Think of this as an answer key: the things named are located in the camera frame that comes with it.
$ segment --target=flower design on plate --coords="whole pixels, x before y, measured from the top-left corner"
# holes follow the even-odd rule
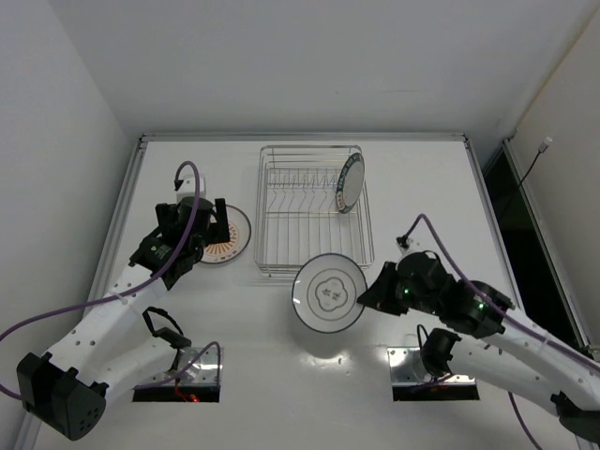
[[[330,277],[317,285],[315,296],[323,311],[331,312],[348,302],[348,291],[338,277]]]

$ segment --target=tabletop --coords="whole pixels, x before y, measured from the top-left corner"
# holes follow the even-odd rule
[[[289,142],[150,142],[112,279],[156,226],[155,205],[174,202],[173,176],[184,160],[205,174],[208,199],[224,197],[254,226],[259,152],[276,143]],[[360,145],[366,162],[375,249],[375,262],[366,270],[368,284],[383,262],[398,259],[395,237],[426,213],[469,277],[514,295],[465,142],[336,143]],[[422,247],[437,249],[425,226],[414,237]],[[365,310],[341,333],[316,333],[293,312],[291,282],[262,276],[253,246],[251,241],[239,258],[222,266],[198,264],[158,305],[195,346],[211,340],[223,346],[219,403],[132,403],[125,396],[82,440],[68,442],[42,426],[35,448],[532,448],[506,393],[485,382],[478,381],[478,401],[393,401],[386,348],[417,345],[416,325],[433,328],[439,325],[435,318],[416,311],[397,318]],[[142,326],[117,350],[141,340]],[[546,450],[578,448],[558,419],[523,399],[517,402]]]

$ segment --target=white wall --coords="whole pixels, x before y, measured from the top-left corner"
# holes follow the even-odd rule
[[[600,13],[540,93],[513,140],[523,174],[546,137],[553,144],[525,185],[573,287],[592,341],[600,343]]]
[[[50,0],[125,128],[465,131],[486,160],[597,0]]]
[[[85,300],[134,142],[126,139],[46,0],[0,2],[0,328]],[[0,345],[0,381],[76,316]],[[20,402],[0,395],[0,448]]]

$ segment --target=plate with orange pattern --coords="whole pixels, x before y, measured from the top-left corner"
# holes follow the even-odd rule
[[[235,206],[227,205],[227,219],[229,221],[229,242],[213,244],[204,249],[201,263],[223,264],[237,258],[250,242],[252,227],[248,216]]]

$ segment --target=robotic arm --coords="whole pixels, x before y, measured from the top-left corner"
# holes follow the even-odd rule
[[[203,177],[195,167],[194,172],[203,193]],[[72,441],[85,436],[107,405],[140,381],[177,369],[180,352],[191,346],[189,339],[165,327],[152,330],[140,347],[106,361],[129,327],[146,318],[147,309],[201,260],[205,247],[229,242],[225,200],[217,199],[215,206],[202,197],[196,200],[189,186],[196,183],[190,181],[175,182],[180,202],[157,205],[158,226],[107,292],[118,300],[92,308],[41,357],[29,353],[17,367],[24,408]]]
[[[456,280],[436,253],[415,250],[408,236],[397,244],[402,258],[384,264],[358,303],[396,316],[418,309],[463,335],[441,328],[430,333],[421,357],[433,377],[479,378],[536,403],[571,432],[600,443],[599,365],[532,322],[491,286]]]

